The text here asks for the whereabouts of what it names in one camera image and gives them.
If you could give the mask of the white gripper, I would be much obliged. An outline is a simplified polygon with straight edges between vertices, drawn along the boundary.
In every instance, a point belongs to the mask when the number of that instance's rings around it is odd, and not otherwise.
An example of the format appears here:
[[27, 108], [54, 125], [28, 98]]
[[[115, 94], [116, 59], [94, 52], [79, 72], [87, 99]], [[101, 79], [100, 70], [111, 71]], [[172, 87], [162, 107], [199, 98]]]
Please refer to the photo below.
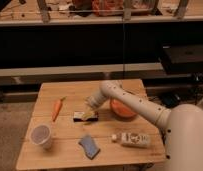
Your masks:
[[[85, 99], [86, 104], [92, 109], [99, 108], [104, 103], [104, 98], [100, 93], [95, 93]], [[82, 116], [83, 121], [87, 121], [89, 118], [95, 116], [94, 110], [87, 110]]]

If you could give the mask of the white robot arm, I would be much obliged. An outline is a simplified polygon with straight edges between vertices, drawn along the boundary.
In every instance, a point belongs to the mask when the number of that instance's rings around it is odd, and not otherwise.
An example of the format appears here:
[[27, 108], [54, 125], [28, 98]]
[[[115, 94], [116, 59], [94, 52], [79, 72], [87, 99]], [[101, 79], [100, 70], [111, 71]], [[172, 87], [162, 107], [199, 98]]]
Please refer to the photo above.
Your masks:
[[87, 97], [96, 110], [108, 99], [116, 99], [166, 133], [165, 171], [203, 171], [203, 109], [192, 104], [166, 108], [131, 94], [117, 82], [103, 80]]

